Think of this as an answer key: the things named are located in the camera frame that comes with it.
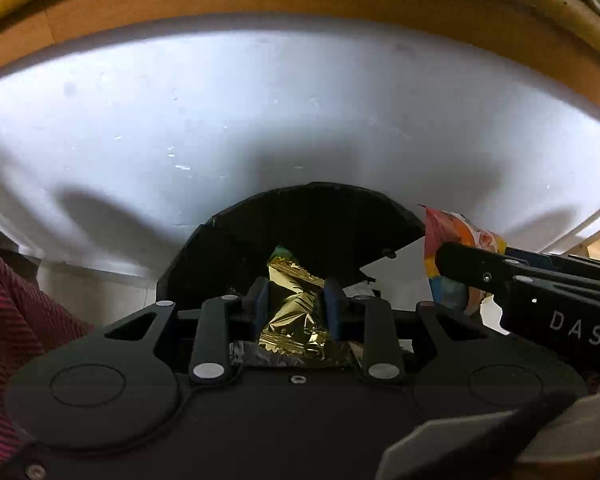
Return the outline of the gold foil wrapper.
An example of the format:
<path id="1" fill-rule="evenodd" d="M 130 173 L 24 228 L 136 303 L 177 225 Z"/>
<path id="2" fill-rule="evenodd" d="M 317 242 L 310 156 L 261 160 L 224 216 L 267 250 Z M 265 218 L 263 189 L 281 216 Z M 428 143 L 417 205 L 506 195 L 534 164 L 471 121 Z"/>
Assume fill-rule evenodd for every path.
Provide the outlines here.
<path id="1" fill-rule="evenodd" d="M 268 262 L 273 311 L 265 315 L 258 344 L 280 356 L 310 364 L 338 364 L 346 349 L 329 333 L 321 293 L 325 281 L 306 270 L 290 252 L 277 248 Z"/>

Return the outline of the clear plastic bag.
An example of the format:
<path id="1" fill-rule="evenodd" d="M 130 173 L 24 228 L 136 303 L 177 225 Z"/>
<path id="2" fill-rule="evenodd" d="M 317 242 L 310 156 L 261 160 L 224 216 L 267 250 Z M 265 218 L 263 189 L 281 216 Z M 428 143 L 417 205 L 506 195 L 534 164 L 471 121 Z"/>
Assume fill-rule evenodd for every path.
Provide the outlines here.
<path id="1" fill-rule="evenodd" d="M 279 366 L 278 355 L 251 341 L 230 343 L 232 363 L 243 366 Z"/>

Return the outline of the orange sticks snack box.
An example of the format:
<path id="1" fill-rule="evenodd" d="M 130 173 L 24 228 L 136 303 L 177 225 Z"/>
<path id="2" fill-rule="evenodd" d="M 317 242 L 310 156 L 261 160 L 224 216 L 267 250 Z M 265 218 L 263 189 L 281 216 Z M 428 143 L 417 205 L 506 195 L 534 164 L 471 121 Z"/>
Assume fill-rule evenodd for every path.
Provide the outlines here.
<path id="1" fill-rule="evenodd" d="M 414 311 L 421 301 L 431 301 L 431 289 L 424 266 L 424 240 L 420 238 L 396 252 L 362 268 L 362 282 L 343 289 L 348 297 L 372 296 L 381 299 L 394 310 Z"/>

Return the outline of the colourful candy wrapper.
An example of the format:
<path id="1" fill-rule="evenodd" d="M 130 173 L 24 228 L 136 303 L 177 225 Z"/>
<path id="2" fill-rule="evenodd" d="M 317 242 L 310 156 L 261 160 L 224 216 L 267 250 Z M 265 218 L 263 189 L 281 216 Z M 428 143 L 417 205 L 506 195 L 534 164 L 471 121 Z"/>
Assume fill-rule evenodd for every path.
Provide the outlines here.
<path id="1" fill-rule="evenodd" d="M 480 258 L 504 255 L 506 241 L 462 214 L 425 207 L 424 265 L 434 302 L 477 315 L 486 296 Z"/>

